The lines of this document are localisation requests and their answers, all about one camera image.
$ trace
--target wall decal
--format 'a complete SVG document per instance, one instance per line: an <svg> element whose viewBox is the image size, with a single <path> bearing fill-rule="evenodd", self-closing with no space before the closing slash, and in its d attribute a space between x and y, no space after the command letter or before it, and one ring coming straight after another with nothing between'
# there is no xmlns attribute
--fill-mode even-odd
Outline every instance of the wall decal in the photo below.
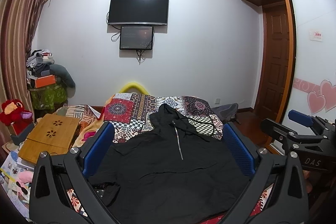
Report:
<svg viewBox="0 0 336 224"><path fill-rule="evenodd" d="M333 86L329 80L323 80L321 85L316 85L294 78L293 88L308 93L307 102L312 115L322 109L328 112L336 107L336 85Z"/></svg>
<svg viewBox="0 0 336 224"><path fill-rule="evenodd" d="M325 97L325 111L336 107L336 85L332 86L330 81L323 80L320 86L320 93Z"/></svg>
<svg viewBox="0 0 336 224"><path fill-rule="evenodd" d="M326 99L323 95L317 95L316 92L311 91L308 93L308 106L310 108L311 114L315 114L324 109L326 105Z"/></svg>

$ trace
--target small monitor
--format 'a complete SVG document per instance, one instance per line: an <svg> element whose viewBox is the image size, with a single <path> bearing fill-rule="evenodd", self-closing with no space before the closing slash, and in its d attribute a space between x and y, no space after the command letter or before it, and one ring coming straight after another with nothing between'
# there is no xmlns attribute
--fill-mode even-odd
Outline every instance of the small monitor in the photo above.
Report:
<svg viewBox="0 0 336 224"><path fill-rule="evenodd" d="M122 26L120 30L121 50L151 50L153 46L152 26Z"/></svg>

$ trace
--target black television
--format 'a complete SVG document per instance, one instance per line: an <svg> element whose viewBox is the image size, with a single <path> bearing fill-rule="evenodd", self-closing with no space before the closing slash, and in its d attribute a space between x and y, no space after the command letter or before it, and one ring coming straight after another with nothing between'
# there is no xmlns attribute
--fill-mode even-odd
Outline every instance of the black television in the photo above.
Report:
<svg viewBox="0 0 336 224"><path fill-rule="evenodd" d="M168 0L111 0L108 25L168 24Z"/></svg>

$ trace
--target striped curtain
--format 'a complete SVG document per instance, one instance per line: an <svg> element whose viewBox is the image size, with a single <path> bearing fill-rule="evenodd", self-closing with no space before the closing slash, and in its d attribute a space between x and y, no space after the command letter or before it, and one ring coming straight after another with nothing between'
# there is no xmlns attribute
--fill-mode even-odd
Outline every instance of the striped curtain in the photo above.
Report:
<svg viewBox="0 0 336 224"><path fill-rule="evenodd" d="M19 99L32 112L26 84L26 57L42 3L43 0L0 0L0 103ZM12 128L0 123L0 146L10 140L10 133Z"/></svg>

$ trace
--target heart decal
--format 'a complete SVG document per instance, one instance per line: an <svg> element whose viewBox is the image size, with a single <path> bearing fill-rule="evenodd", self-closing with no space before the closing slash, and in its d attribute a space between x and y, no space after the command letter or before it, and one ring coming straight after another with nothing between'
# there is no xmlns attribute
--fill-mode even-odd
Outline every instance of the heart decal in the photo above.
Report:
<svg viewBox="0 0 336 224"><path fill-rule="evenodd" d="M325 97L325 111L336 107L336 85L332 86L330 81L323 80L320 86L320 93Z"/></svg>
<svg viewBox="0 0 336 224"><path fill-rule="evenodd" d="M315 91L308 93L307 100L312 115L320 112L326 105L325 97L323 95L317 96Z"/></svg>

